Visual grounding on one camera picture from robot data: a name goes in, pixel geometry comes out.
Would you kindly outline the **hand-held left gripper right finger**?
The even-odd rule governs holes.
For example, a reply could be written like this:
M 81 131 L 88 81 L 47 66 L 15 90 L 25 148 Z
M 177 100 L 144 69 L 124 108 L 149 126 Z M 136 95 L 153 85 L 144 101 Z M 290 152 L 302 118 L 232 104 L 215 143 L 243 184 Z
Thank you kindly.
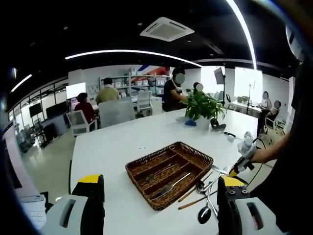
M 220 235 L 281 235 L 275 214 L 257 197 L 251 197 L 238 179 L 221 176 L 217 191 Z

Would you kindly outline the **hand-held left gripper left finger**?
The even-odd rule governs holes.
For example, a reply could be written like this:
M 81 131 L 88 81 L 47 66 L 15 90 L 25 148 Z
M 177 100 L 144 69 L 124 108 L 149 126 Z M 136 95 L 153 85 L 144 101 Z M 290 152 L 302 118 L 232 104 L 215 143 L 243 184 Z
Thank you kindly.
M 46 214 L 43 235 L 102 235 L 104 227 L 104 178 L 81 178 L 71 194 L 63 196 Z

